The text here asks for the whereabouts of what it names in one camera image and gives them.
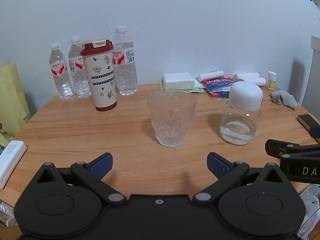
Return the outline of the rolled white tissue pack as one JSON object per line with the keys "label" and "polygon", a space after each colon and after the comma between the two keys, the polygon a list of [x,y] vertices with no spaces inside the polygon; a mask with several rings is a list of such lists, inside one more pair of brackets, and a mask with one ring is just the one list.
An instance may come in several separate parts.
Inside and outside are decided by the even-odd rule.
{"label": "rolled white tissue pack", "polygon": [[218,71],[214,71],[214,72],[199,74],[197,77],[197,80],[202,82],[202,81],[217,79],[217,78],[223,77],[223,76],[224,76],[224,71],[218,70]]}

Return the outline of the green flat packet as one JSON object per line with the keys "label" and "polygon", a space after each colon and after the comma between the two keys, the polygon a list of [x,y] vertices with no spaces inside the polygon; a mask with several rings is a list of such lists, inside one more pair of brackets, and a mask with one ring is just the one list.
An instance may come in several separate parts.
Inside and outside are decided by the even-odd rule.
{"label": "green flat packet", "polygon": [[[162,81],[159,83],[159,85],[161,90],[165,90]],[[184,89],[184,91],[190,92],[190,93],[206,93],[206,91],[203,88]]]}

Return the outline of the black rectangular device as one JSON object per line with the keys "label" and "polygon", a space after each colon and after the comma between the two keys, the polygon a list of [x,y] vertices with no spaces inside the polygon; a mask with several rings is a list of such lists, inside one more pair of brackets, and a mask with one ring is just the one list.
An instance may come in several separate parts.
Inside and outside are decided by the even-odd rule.
{"label": "black rectangular device", "polygon": [[309,114],[298,115],[297,120],[308,131],[312,138],[319,139],[320,125],[312,116]]}

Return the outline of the white paper roll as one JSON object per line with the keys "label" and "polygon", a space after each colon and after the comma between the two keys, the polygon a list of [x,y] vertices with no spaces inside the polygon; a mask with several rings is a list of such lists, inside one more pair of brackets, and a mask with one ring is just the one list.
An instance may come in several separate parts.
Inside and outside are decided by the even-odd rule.
{"label": "white paper roll", "polygon": [[263,87],[266,85],[266,80],[263,77],[235,77],[233,81],[234,82],[245,81],[245,82],[253,83],[259,87]]}
{"label": "white paper roll", "polygon": [[241,73],[241,74],[234,74],[233,79],[253,79],[256,77],[260,77],[259,73]]}

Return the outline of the grey crumpled cloth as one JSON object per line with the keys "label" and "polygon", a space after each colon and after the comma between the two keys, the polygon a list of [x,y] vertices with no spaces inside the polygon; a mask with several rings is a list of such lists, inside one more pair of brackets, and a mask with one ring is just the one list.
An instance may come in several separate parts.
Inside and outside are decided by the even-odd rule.
{"label": "grey crumpled cloth", "polygon": [[295,110],[298,106],[298,102],[295,100],[294,96],[290,93],[278,90],[270,94],[271,101],[277,105],[282,105]]}

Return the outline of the red blue floss bag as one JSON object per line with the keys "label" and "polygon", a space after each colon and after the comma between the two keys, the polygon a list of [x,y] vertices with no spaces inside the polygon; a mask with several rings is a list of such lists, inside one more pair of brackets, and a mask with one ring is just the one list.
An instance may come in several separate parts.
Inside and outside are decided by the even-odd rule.
{"label": "red blue floss bag", "polygon": [[230,87],[233,84],[233,80],[230,77],[220,77],[212,80],[202,81],[202,84],[212,95],[217,98],[228,98]]}

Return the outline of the white napkin stack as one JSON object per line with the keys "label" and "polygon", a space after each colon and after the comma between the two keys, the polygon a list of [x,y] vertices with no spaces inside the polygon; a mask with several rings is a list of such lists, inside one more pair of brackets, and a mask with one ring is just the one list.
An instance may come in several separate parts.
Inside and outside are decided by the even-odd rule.
{"label": "white napkin stack", "polygon": [[163,75],[165,89],[188,90],[194,88],[194,79],[189,73],[171,73]]}

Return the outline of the leftmost water bottle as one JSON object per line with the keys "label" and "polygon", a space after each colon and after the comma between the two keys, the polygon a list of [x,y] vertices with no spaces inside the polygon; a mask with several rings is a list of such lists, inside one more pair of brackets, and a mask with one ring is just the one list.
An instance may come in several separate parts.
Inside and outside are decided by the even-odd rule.
{"label": "leftmost water bottle", "polygon": [[53,75],[57,93],[62,100],[70,99],[74,93],[67,69],[67,64],[57,42],[50,45],[50,70]]}

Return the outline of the small white pill bottle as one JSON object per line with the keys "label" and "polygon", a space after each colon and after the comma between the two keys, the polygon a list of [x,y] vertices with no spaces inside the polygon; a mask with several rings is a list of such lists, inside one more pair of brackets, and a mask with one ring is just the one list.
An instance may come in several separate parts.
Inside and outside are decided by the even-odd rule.
{"label": "small white pill bottle", "polygon": [[269,90],[274,90],[276,84],[277,74],[273,71],[268,71],[268,77],[265,87]]}

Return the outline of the tall right water bottle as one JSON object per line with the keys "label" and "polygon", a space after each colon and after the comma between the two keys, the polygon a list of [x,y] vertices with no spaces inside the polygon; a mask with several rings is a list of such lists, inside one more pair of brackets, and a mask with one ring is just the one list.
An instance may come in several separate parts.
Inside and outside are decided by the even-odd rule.
{"label": "tall right water bottle", "polygon": [[134,43],[126,32],[126,26],[116,27],[116,39],[112,51],[114,74],[120,95],[132,95],[137,91],[137,72]]}

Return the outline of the red white floral tumbler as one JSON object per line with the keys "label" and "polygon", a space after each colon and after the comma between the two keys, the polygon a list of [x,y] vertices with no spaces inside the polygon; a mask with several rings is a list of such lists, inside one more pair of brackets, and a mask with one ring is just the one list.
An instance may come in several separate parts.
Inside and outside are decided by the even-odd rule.
{"label": "red white floral tumbler", "polygon": [[82,45],[81,56],[97,111],[108,111],[117,105],[112,50],[110,40]]}

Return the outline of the clear glass bottle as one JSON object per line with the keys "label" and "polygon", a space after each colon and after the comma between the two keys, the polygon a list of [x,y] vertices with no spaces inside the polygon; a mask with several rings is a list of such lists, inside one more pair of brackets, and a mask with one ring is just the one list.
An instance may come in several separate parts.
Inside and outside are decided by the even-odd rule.
{"label": "clear glass bottle", "polygon": [[222,111],[220,135],[223,140],[233,145],[246,145],[254,137],[261,109],[248,111],[234,107],[227,99]]}

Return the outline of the yellow paper bag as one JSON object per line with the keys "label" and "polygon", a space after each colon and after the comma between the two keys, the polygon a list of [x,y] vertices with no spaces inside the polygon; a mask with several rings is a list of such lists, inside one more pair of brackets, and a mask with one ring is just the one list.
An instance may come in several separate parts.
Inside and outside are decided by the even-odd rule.
{"label": "yellow paper bag", "polygon": [[1,68],[1,146],[5,147],[31,119],[31,114],[17,66],[14,63]]}

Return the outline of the white paper roll back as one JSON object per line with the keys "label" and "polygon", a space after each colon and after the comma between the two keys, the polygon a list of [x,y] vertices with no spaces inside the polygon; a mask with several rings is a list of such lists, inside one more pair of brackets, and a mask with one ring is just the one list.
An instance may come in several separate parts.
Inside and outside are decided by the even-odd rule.
{"label": "white paper roll back", "polygon": [[253,79],[256,77],[260,77],[259,73],[241,73],[241,74],[234,74],[233,79]]}

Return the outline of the middle water bottle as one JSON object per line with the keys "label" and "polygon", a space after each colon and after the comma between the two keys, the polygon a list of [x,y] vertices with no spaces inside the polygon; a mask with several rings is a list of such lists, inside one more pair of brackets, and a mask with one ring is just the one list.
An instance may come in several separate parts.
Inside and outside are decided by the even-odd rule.
{"label": "middle water bottle", "polygon": [[87,98],[91,96],[92,93],[88,84],[87,73],[84,68],[81,51],[80,37],[71,37],[71,47],[68,52],[68,63],[71,71],[74,91],[78,98]]}

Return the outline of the white rectangular box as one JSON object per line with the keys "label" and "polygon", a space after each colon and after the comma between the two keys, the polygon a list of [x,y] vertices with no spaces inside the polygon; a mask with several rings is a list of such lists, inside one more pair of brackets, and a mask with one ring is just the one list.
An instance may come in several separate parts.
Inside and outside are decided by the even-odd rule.
{"label": "white rectangular box", "polygon": [[9,177],[16,165],[27,151],[27,146],[23,141],[12,140],[1,153],[0,159],[0,187],[5,188]]}

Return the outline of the frosted glass cup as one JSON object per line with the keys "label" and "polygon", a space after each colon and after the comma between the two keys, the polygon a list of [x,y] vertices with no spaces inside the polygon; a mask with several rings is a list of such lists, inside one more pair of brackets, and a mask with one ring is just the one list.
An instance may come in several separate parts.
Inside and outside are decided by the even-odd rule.
{"label": "frosted glass cup", "polygon": [[184,90],[165,89],[150,94],[151,124],[161,145],[177,147],[186,141],[196,104],[196,96]]}

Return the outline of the white paper roll front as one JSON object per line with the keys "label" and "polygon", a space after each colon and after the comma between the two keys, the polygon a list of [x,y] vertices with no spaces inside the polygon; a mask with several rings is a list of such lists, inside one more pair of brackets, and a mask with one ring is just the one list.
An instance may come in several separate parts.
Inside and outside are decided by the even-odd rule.
{"label": "white paper roll front", "polygon": [[235,77],[233,81],[234,82],[245,81],[245,82],[253,83],[259,87],[263,87],[266,85],[266,80],[263,77]]}

